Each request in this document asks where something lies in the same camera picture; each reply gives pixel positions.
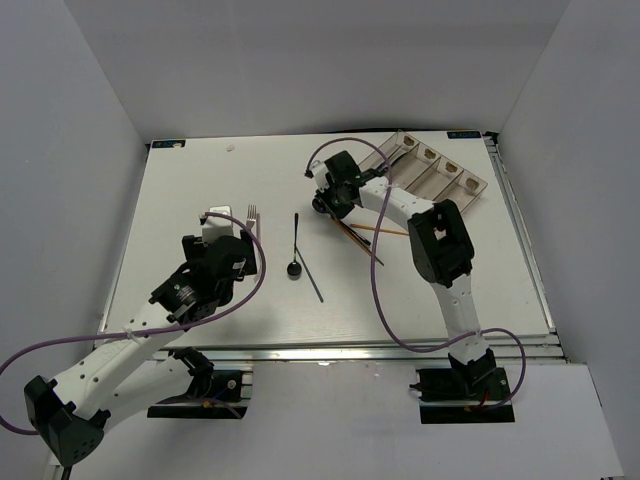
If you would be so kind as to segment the orange chopstick crosswise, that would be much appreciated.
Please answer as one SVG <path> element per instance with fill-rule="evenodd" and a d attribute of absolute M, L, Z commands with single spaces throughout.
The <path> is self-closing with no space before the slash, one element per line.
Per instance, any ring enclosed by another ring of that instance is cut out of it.
<path fill-rule="evenodd" d="M 362 225 L 362 224 L 354 224 L 354 223 L 349 224 L 349 226 L 351 228 L 357 229 L 357 230 L 364 230 L 364 231 L 371 231 L 371 232 L 376 231 L 376 228 L 374 226 L 368 226 L 368 225 Z M 398 236 L 408 236 L 409 235 L 406 231 L 394 230 L 394 229 L 386 229 L 386 228 L 380 228 L 379 232 L 380 233 L 386 233 L 386 234 L 392 234 L 392 235 L 398 235 Z"/>

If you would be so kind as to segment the orange chopstick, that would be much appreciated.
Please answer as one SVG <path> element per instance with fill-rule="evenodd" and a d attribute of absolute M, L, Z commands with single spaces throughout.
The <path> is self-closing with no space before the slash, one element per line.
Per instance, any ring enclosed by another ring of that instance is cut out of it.
<path fill-rule="evenodd" d="M 359 237 L 348 226 L 346 226 L 342 221 L 334 220 L 334 223 L 350 240 L 352 240 L 368 256 L 372 255 L 372 252 L 371 252 L 371 249 L 370 249 L 370 245 L 367 243 L 367 240 L 363 240 L 361 237 Z"/>

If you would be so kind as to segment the black steak knife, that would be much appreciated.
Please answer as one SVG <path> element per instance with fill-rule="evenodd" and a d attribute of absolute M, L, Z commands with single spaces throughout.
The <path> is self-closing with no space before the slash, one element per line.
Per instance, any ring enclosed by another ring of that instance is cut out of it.
<path fill-rule="evenodd" d="M 392 176 L 400 175 L 402 172 L 407 171 L 413 165 L 414 161 L 414 155 L 410 152 L 405 152 L 390 161 L 390 167 L 385 169 L 385 173 L 390 173 Z"/>

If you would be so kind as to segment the black spoon long handle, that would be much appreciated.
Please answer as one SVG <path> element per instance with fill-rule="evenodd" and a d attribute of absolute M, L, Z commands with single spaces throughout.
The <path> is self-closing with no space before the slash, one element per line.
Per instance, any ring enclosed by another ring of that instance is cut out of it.
<path fill-rule="evenodd" d="M 294 238 L 293 238 L 293 259 L 286 267 L 287 275 L 290 279 L 296 280 L 302 273 L 302 265 L 297 259 L 297 239 L 298 239 L 298 226 L 299 226 L 299 214 L 294 214 Z"/>

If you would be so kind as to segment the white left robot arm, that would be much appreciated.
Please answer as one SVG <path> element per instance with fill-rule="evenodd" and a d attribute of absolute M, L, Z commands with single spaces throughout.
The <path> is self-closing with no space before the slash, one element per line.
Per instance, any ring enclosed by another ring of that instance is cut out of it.
<path fill-rule="evenodd" d="M 25 386 L 29 421 L 61 466 L 84 460 L 110 429 L 153 404 L 209 399 L 231 381 L 193 347 L 173 351 L 150 370 L 142 367 L 229 304 L 235 283 L 257 272 L 255 243 L 246 231 L 186 236 L 182 246 L 185 262 L 151 293 L 123 338 L 105 342 L 52 379 L 36 376 Z"/>

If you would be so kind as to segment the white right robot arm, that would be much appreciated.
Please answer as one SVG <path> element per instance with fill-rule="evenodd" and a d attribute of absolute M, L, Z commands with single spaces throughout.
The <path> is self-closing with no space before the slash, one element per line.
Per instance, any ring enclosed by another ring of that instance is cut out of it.
<path fill-rule="evenodd" d="M 360 207 L 406 230 L 413 264 L 433 288 L 442 312 L 452 388 L 463 398 L 477 397 L 496 362 L 481 334 L 471 291 L 475 251 L 457 205 L 426 200 L 393 185 L 382 166 L 362 171 L 346 151 L 311 161 L 305 176 L 317 184 L 317 211 L 341 220 Z"/>

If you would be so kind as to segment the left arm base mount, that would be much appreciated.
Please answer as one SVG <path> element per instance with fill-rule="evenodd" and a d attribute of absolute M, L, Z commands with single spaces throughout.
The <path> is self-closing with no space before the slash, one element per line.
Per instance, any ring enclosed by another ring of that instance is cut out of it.
<path fill-rule="evenodd" d="M 182 395 L 169 397 L 147 409 L 150 419 L 242 420 L 252 395 L 251 371 L 216 366 L 193 347 L 170 350 L 194 376 Z"/>

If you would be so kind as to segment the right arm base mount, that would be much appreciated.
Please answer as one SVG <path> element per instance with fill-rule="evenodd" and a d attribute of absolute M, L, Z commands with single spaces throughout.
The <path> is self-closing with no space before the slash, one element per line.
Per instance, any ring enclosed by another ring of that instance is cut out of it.
<path fill-rule="evenodd" d="M 514 423 L 515 414 L 506 372 L 498 368 L 479 387 L 467 390 L 452 369 L 425 368 L 416 371 L 409 385 L 419 403 L 425 425 Z"/>

